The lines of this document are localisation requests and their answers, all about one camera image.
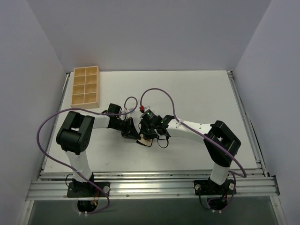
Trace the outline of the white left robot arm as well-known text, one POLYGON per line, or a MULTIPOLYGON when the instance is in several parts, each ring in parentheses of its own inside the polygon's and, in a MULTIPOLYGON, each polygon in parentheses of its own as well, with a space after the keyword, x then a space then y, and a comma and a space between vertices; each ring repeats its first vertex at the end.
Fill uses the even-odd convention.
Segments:
POLYGON ((56 137, 56 142, 65 151, 70 164, 75 168, 72 178, 74 188, 83 196, 94 193, 94 174, 87 159, 86 149, 93 129, 111 128, 121 132, 124 138, 140 140, 133 118, 120 118, 120 110, 103 111, 103 115, 88 116, 70 111, 56 137))

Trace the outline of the black underwear with beige waistband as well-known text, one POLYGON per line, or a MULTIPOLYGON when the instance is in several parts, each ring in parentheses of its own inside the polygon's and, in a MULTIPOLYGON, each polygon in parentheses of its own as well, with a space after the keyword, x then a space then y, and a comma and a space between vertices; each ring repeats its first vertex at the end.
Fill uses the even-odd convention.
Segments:
POLYGON ((136 143, 142 146, 151 147, 153 144, 153 139, 144 139, 141 137, 140 139, 136 140, 136 143))

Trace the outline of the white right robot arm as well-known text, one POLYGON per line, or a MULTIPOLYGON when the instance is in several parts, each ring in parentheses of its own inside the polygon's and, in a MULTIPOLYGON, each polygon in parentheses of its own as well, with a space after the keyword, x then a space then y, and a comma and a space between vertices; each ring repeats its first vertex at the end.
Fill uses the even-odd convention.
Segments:
POLYGON ((179 120, 174 116, 157 116, 146 112, 141 116, 140 133, 144 140, 160 138, 167 140, 180 137, 203 143, 213 161, 208 188, 217 194, 225 188, 232 161, 241 147, 241 141, 222 121, 212 124, 179 120))

